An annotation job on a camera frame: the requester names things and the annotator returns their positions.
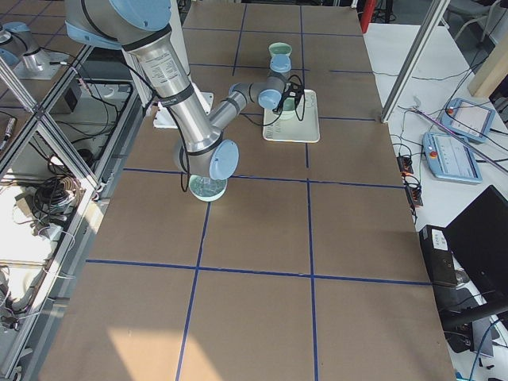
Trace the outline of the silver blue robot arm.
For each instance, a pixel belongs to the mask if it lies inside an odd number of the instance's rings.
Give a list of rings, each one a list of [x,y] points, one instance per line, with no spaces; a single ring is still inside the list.
[[[72,40],[136,57],[181,133],[175,163],[182,171],[228,179],[237,168],[239,148],[223,137],[224,128],[250,102],[266,110],[283,102],[291,59],[278,54],[265,81],[232,86],[228,97],[207,114],[171,43],[169,1],[67,1],[65,12]]]

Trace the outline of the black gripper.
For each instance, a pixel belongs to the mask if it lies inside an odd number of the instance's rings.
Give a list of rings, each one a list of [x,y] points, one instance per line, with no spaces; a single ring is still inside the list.
[[[284,101],[285,101],[287,98],[288,98],[288,97],[287,97],[287,91],[285,91],[285,92],[283,93],[283,95],[282,95],[281,99],[280,99],[280,102],[279,102],[279,104],[278,104],[277,108],[276,108],[277,110],[281,110],[281,109],[282,109],[282,105],[283,105]]]

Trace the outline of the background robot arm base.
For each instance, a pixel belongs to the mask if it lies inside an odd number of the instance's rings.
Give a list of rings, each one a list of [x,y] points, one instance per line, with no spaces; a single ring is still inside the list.
[[[50,65],[51,56],[20,21],[1,25],[1,58],[19,79],[50,80],[56,73]]]

